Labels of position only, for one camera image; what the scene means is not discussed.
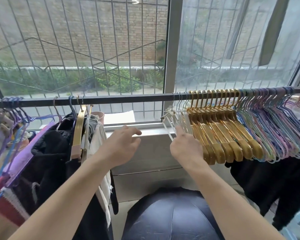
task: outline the window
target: window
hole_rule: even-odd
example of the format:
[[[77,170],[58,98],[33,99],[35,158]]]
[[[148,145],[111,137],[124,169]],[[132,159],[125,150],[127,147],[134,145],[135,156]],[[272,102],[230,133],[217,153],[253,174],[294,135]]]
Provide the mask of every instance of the window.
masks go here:
[[[0,0],[0,94],[81,97],[289,85],[300,81],[300,0],[288,4],[270,63],[258,66],[276,1]],[[93,111],[133,110],[134,121],[143,123],[160,121],[162,108],[162,102],[97,104]],[[70,113],[68,106],[58,110]],[[55,114],[53,107],[26,111]],[[46,121],[36,123],[33,129]]]

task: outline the clothes rail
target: clothes rail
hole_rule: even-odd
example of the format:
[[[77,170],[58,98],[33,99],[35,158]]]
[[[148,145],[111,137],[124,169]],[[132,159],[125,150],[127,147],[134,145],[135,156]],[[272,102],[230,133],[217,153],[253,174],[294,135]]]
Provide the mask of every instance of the clothes rail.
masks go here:
[[[294,94],[300,93],[300,87],[293,87]],[[77,99],[74,96],[71,100],[72,105],[80,104],[117,104],[117,103],[140,103],[140,102],[157,102],[157,101],[179,101],[179,100],[191,100],[194,99],[210,99],[210,98],[220,98],[222,93],[199,93],[199,94],[189,94],[188,92],[183,93],[164,93],[164,94],[137,94],[137,95],[120,95],[120,96],[87,96],[82,97],[81,95]],[[227,93],[227,97],[238,97],[239,92],[230,92]],[[0,108],[9,108],[9,107],[46,107],[53,106],[55,103],[56,106],[65,106],[69,105],[68,97],[59,97],[54,98],[24,98],[18,102],[12,101],[1,101]]]

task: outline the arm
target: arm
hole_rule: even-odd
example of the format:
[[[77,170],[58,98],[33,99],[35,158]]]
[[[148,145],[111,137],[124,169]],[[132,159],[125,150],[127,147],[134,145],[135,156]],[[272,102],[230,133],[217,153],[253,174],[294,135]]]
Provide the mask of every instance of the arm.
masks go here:
[[[135,128],[116,130],[99,150],[9,238],[9,240],[71,240],[106,173],[129,161],[140,144]]]
[[[177,127],[170,146],[173,157],[198,185],[216,222],[227,240],[284,240],[230,185],[204,161],[200,142]]]

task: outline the hand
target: hand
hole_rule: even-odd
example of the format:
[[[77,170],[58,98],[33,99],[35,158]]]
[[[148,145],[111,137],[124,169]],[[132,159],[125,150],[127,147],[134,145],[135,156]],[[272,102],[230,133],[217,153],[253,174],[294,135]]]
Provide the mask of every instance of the hand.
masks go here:
[[[112,133],[96,154],[109,163],[110,169],[128,162],[141,142],[139,137],[132,137],[135,134],[140,136],[141,131],[124,125]]]
[[[185,133],[180,126],[176,126],[176,138],[170,145],[170,151],[172,156],[186,170],[202,165],[208,166],[204,161],[200,142],[193,135]]]

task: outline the forearm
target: forearm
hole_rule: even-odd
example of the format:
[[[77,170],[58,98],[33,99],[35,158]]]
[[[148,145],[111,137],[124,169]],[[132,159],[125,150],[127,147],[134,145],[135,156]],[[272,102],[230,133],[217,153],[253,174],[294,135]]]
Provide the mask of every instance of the forearm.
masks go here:
[[[93,194],[109,170],[101,155],[93,155],[9,238],[9,240],[70,240]]]
[[[196,165],[187,171],[196,181],[225,239],[285,239],[211,168]]]

